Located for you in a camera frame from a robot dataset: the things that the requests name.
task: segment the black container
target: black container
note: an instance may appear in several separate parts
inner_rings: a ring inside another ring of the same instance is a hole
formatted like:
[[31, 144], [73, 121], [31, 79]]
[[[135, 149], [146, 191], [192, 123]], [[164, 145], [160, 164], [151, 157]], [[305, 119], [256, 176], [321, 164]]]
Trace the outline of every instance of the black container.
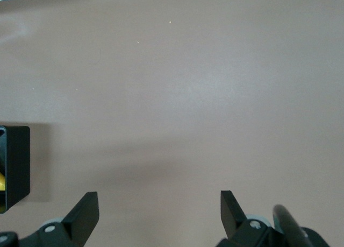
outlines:
[[0, 190], [0, 214], [30, 193], [30, 128], [0, 126], [0, 173], [6, 189]]

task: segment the beige surface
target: beige surface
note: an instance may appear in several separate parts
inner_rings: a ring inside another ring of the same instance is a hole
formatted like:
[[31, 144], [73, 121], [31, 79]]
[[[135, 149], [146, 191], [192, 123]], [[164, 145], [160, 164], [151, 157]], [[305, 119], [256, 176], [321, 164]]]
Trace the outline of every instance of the beige surface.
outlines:
[[342, 246], [343, 2], [0, 2], [0, 124], [32, 128], [32, 192], [0, 231], [97, 190], [86, 246], [212, 247], [231, 189]]

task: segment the yellow object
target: yellow object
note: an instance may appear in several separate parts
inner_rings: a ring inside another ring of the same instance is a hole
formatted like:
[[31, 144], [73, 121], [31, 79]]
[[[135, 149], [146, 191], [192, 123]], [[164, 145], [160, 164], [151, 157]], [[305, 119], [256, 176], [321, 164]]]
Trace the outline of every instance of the yellow object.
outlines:
[[0, 173], [0, 190], [6, 190], [5, 176]]

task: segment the black box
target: black box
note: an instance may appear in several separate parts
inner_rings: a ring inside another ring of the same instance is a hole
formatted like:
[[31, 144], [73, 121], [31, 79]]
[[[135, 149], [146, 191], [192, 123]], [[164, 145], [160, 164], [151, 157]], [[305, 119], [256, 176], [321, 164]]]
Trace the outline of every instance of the black box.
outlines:
[[0, 214], [30, 193], [30, 128], [0, 126], [0, 173], [5, 190], [0, 190]]

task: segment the table surface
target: table surface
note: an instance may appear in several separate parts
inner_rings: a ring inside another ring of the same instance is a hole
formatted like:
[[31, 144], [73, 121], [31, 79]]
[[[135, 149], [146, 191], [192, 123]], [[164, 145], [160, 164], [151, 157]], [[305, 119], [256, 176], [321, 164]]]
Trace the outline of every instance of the table surface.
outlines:
[[344, 0], [0, 2], [0, 124], [31, 128], [20, 237], [98, 191], [86, 246], [215, 246], [220, 191], [344, 242]]

